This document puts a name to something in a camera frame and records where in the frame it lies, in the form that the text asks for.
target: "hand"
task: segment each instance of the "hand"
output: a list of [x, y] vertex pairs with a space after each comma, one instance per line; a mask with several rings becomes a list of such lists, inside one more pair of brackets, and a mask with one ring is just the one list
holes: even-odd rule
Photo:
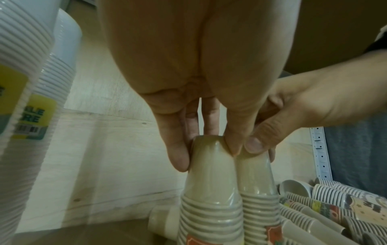
[[237, 155], [289, 55], [300, 0], [100, 0], [101, 24], [112, 55], [156, 118], [169, 159], [189, 166], [199, 134], [219, 134]]
[[259, 154], [296, 129], [354, 122], [386, 110], [386, 67], [387, 50], [379, 50], [278, 79], [258, 113], [246, 150]]

